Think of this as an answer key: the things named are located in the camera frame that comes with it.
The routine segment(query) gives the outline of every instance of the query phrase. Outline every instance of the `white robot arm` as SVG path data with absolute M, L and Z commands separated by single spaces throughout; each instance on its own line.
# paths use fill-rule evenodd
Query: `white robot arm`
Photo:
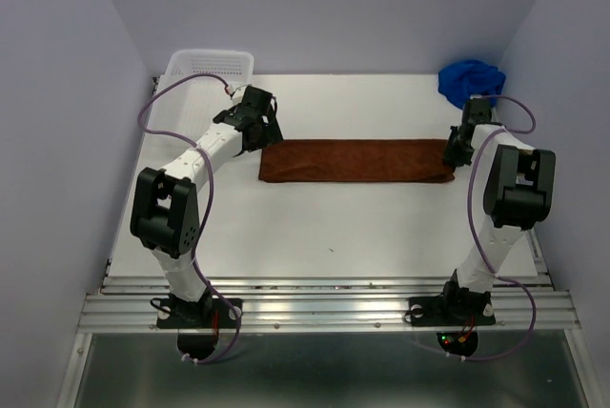
M 213 171 L 233 157 L 282 141 L 274 96 L 252 86 L 232 95 L 234 105 L 217 115 L 211 127 L 159 170 L 145 168 L 137 177 L 131 232 L 151 250 L 170 284 L 172 310 L 193 322 L 208 315 L 211 296 L 193 265 L 192 248 L 199 238 L 197 194 L 208 182 L 204 159 Z M 169 207 L 164 202 L 170 199 Z
M 476 125 L 471 141 L 471 146 L 477 152 L 485 139 L 498 129 L 498 125 L 483 124 Z M 520 153 L 532 155 L 534 148 L 519 141 L 509 132 L 504 132 L 494 136 L 487 144 L 483 155 L 494 157 L 499 146 L 513 146 Z M 527 230 L 519 225 L 502 225 L 496 227 L 492 217 L 485 215 L 483 225 L 478 231 L 478 240 L 487 254 L 489 261 L 497 273 L 504 263 L 506 256 Z M 467 288 L 471 292 L 484 294 L 491 292 L 494 284 L 494 275 L 489 272 L 483 258 L 480 255 L 477 245 L 473 245 L 470 253 L 459 267 L 457 267 L 457 282 L 459 287 Z
M 409 298 L 410 311 L 405 318 L 415 327 L 471 324 L 472 330 L 475 324 L 494 325 L 491 291 L 497 272 L 515 243 L 550 212 L 555 154 L 522 143 L 495 124 L 490 102 L 484 98 L 466 102 L 461 125 L 452 127 L 443 161 L 461 167 L 469 165 L 475 153 L 493 158 L 483 194 L 483 225 L 476 244 L 440 296 Z M 452 341 L 450 335 L 441 334 L 443 349 L 463 356 L 474 352 L 462 336 L 460 341 Z

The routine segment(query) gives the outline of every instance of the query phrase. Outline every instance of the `glass panel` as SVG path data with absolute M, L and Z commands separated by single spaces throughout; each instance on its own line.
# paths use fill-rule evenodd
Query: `glass panel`
M 523 332 L 479 334 L 478 356 Z M 584 407 L 563 331 L 518 353 L 461 363 L 413 345 L 434 334 L 244 336 L 230 359 L 183 363 L 170 335 L 93 338 L 77 407 Z

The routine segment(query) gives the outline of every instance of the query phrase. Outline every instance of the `brown towel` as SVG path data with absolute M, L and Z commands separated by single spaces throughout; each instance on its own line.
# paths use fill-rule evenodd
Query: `brown towel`
M 427 182 L 454 179 L 442 139 L 294 139 L 263 150 L 265 182 Z

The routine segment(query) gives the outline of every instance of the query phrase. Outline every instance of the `lavender wall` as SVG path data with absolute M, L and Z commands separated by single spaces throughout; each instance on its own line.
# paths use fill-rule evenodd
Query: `lavender wall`
M 256 72 L 436 72 L 497 62 L 535 0 L 112 0 L 145 63 L 237 49 Z
M 51 407 L 151 85 L 111 0 L 0 6 L 0 406 Z
M 557 153 L 553 210 L 538 227 L 540 244 L 553 279 L 573 295 L 608 388 L 608 0 L 538 0 L 502 67 L 509 76 L 506 92 L 538 116 L 539 128 L 528 141 Z M 512 108 L 500 112 L 509 122 L 524 123 Z

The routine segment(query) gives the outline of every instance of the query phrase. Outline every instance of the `blue cloth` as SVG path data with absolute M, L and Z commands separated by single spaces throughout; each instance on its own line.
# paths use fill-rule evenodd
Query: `blue cloth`
M 438 92 L 462 109 L 470 95 L 501 94 L 506 75 L 480 60 L 462 60 L 438 72 Z

